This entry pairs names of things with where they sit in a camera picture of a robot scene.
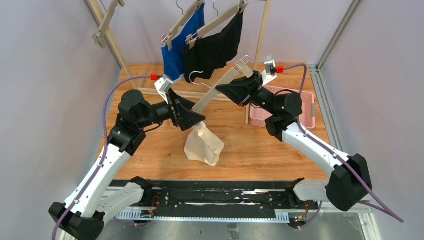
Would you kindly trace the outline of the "cream underwear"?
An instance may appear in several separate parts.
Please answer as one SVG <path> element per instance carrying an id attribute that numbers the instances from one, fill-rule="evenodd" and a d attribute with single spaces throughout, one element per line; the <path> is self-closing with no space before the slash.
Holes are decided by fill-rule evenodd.
<path id="1" fill-rule="evenodd" d="M 215 167 L 224 149 L 224 142 L 208 129 L 204 121 L 196 124 L 192 129 L 184 146 L 187 159 Z"/>

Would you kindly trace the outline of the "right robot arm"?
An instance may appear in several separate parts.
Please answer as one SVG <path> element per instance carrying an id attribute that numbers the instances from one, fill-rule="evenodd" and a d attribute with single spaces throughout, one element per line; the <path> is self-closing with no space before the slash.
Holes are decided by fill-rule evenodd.
<path id="1" fill-rule="evenodd" d="M 219 84 L 215 89 L 240 107 L 254 104 L 268 112 L 270 117 L 265 120 L 268 134 L 300 151 L 329 177 L 328 181 L 295 180 L 286 189 L 292 196 L 292 206 L 323 201 L 347 212 L 372 189 L 368 164 L 362 155 L 342 152 L 302 125 L 300 93 L 285 89 L 271 92 L 264 86 L 264 76 L 257 71 L 251 77 Z"/>

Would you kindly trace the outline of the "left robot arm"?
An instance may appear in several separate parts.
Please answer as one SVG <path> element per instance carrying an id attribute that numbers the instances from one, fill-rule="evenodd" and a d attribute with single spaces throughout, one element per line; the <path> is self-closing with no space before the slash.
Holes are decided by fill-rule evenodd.
<path id="1" fill-rule="evenodd" d="M 108 197 L 104 197 L 104 192 L 153 125 L 171 120 L 174 126 L 186 131 L 204 121 L 204 115 L 193 111 L 194 105 L 173 90 L 156 104 L 146 101 L 139 90 L 125 92 L 118 105 L 115 126 L 106 137 L 99 159 L 64 202 L 54 202 L 49 208 L 56 227 L 75 239 L 95 240 L 105 225 L 124 209 L 137 203 L 150 203 L 153 185 L 139 176 Z"/>

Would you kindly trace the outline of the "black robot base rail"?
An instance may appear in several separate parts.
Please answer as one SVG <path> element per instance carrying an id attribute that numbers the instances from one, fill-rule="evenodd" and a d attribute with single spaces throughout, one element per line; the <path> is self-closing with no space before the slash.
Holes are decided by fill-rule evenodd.
<path id="1" fill-rule="evenodd" d="M 91 217 L 68 213 L 64 222 L 95 230 L 110 220 L 144 226 L 152 221 L 285 223 L 304 225 L 301 212 L 316 210 L 324 180 L 149 181 L 113 180 Z"/>

